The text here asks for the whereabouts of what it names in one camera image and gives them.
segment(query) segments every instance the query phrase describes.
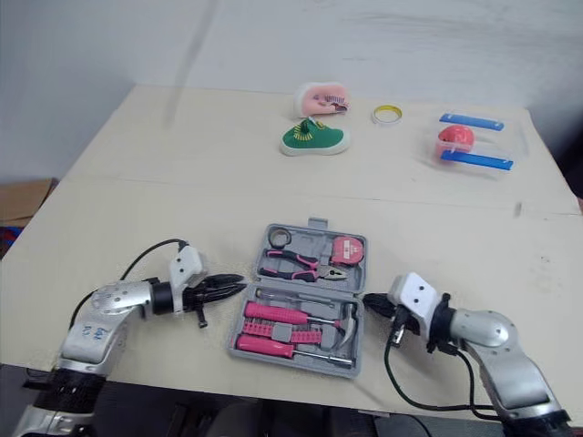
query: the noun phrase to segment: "pliers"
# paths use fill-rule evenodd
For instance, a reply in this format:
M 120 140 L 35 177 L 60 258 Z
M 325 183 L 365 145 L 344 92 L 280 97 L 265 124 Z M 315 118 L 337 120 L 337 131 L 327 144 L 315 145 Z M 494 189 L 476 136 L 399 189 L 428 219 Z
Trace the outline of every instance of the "pliers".
M 282 279 L 301 279 L 306 282 L 315 282 L 318 278 L 326 280 L 345 280 L 346 272 L 332 266 L 321 266 L 320 261 L 313 257 L 304 257 L 291 250 L 265 250 L 267 258 L 281 258 L 294 261 L 307 267 L 302 271 L 278 271 L 276 269 L 260 268 L 259 273 L 263 276 Z

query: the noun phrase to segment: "cardboard box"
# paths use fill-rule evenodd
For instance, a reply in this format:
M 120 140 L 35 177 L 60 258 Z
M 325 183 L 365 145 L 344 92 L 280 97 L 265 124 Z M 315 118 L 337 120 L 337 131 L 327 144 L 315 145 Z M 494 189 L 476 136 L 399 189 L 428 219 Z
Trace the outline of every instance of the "cardboard box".
M 0 186 L 0 227 L 24 228 L 54 188 L 53 179 Z M 8 251 L 0 241 L 0 259 Z

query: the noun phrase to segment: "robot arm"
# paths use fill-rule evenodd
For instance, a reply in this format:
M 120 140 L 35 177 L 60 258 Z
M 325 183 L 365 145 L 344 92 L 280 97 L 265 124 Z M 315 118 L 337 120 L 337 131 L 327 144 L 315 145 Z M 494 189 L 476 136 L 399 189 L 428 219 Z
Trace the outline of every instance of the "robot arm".
M 121 280 L 96 290 L 69 330 L 46 389 L 26 408 L 13 436 L 94 435 L 97 396 L 125 349 L 132 324 L 153 315 L 195 310 L 202 328 L 203 302 L 227 298 L 245 287 L 236 283 L 242 280 L 239 275 L 205 279 L 205 274 L 200 254 L 186 245 L 170 263 L 169 282 Z M 218 287 L 208 291 L 211 285 Z
M 493 311 L 453 310 L 419 275 L 397 278 L 388 300 L 416 320 L 427 349 L 453 343 L 478 362 L 480 377 L 509 435 L 569 436 L 561 409 L 538 366 L 522 350 L 516 326 Z M 400 342 L 405 324 L 391 339 Z

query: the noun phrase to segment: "white wall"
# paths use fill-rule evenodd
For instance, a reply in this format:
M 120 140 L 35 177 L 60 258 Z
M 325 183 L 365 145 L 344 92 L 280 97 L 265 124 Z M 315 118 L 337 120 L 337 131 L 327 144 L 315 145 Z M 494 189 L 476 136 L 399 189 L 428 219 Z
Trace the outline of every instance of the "white wall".
M 134 82 L 520 105 L 556 154 L 583 120 L 579 0 L 210 1 L 0 0 L 0 182 L 61 177 Z

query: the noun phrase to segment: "black cable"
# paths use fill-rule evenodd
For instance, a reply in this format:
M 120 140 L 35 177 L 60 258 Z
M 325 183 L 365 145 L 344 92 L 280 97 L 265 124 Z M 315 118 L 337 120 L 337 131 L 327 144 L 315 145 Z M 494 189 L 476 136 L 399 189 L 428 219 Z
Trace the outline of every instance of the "black cable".
M 126 269 L 126 271 L 124 271 L 124 274 L 121 275 L 121 278 L 119 278 L 119 280 L 124 280 L 126 278 L 126 276 L 129 274 L 129 272 L 136 267 L 136 264 L 138 264 L 142 258 L 144 258 L 146 255 L 148 255 L 152 250 L 157 249 L 161 246 L 166 246 L 167 244 L 172 244 L 172 243 L 178 243 L 179 244 L 179 250 L 184 248 L 185 246 L 188 246 L 189 243 L 183 239 L 165 239 L 164 241 L 161 241 L 160 243 L 156 243 L 154 246 L 150 246 L 149 248 L 147 248 L 146 250 L 144 250 L 142 253 L 140 253 L 138 255 L 138 257 L 136 259 L 134 259 L 134 262 L 132 262 L 129 267 Z
M 427 437 L 434 437 L 433 434 L 427 428 L 427 425 L 425 425 L 423 422 L 421 422 L 421 419 L 419 419 L 418 417 L 415 417 L 412 414 L 399 414 L 399 415 L 410 417 L 411 419 L 413 419 L 414 421 L 419 423 L 419 426 L 421 426 L 423 428 L 423 431 L 425 431 L 425 435 L 427 435 Z
M 83 304 L 85 302 L 87 302 L 87 300 L 93 295 L 93 293 L 95 293 L 97 290 L 93 290 L 91 291 L 89 294 L 87 294 L 85 296 L 85 298 L 83 298 L 75 307 L 75 310 L 73 311 L 73 314 L 71 315 L 71 321 L 69 322 L 69 329 L 73 328 L 73 325 L 75 325 L 75 319 L 77 318 L 77 314 L 79 313 L 79 310 L 81 310 L 81 307 L 83 306 Z
M 126 271 L 124 271 L 124 274 L 121 275 L 121 278 L 119 280 L 124 280 L 126 278 L 126 276 L 129 274 L 129 272 L 136 267 L 136 264 L 138 264 L 142 258 L 144 258 L 146 255 L 148 255 L 152 250 L 157 249 L 161 246 L 166 246 L 167 244 L 172 244 L 172 243 L 178 243 L 179 244 L 179 250 L 184 248 L 185 246 L 188 246 L 189 243 L 187 241 L 185 241 L 184 239 L 165 239 L 164 241 L 161 241 L 160 243 L 156 243 L 153 246 L 150 246 L 149 248 L 147 248 L 146 250 L 144 250 L 142 253 L 140 253 L 138 255 L 138 257 L 136 259 L 134 259 L 134 262 L 132 262 L 129 267 L 126 269 Z M 83 298 L 75 307 L 75 310 L 73 311 L 73 314 L 71 315 L 71 321 L 69 322 L 69 329 L 73 328 L 73 325 L 75 325 L 75 319 L 77 318 L 77 314 L 79 313 L 79 310 L 81 310 L 81 307 L 83 306 L 83 304 L 85 302 L 87 302 L 87 300 L 91 297 L 91 295 L 93 293 L 95 293 L 96 290 L 91 291 L 89 294 L 87 294 L 85 296 L 85 298 Z
M 414 401 L 413 399 L 411 399 L 409 396 L 407 396 L 404 391 L 401 389 L 401 387 L 399 386 L 396 378 L 393 375 L 393 371 L 391 370 L 391 365 L 389 363 L 389 352 L 391 351 L 391 346 L 392 346 L 392 338 L 393 338 L 394 333 L 392 332 L 391 335 L 389 335 L 389 339 L 386 342 L 386 346 L 384 348 L 384 368 L 386 369 L 387 374 L 389 375 L 389 379 L 391 380 L 391 383 L 393 384 L 394 389 L 397 391 L 397 393 L 399 393 L 399 396 L 401 396 L 409 405 L 414 406 L 415 408 L 419 408 L 421 410 L 428 410 L 430 412 L 461 412 L 461 411 L 472 411 L 472 407 L 474 408 L 474 410 L 494 410 L 494 407 L 492 405 L 471 405 L 471 404 L 459 404 L 459 405 L 428 405 L 425 403 L 421 403 L 421 402 L 417 402 Z M 474 385 L 473 385 L 473 376 L 474 373 L 471 373 L 472 375 L 472 380 L 470 381 L 470 394 L 473 395 L 474 394 Z
M 479 405 L 476 405 L 476 398 L 475 398 L 475 389 L 476 389 L 476 381 L 474 379 L 474 370 L 472 369 L 472 364 L 470 364 L 469 359 L 460 351 L 455 351 L 455 356 L 462 359 L 465 366 L 467 367 L 467 372 L 470 376 L 470 411 L 477 417 L 478 419 L 482 419 L 484 421 L 501 421 L 498 416 L 490 415 L 490 414 L 482 414 L 477 410 Z

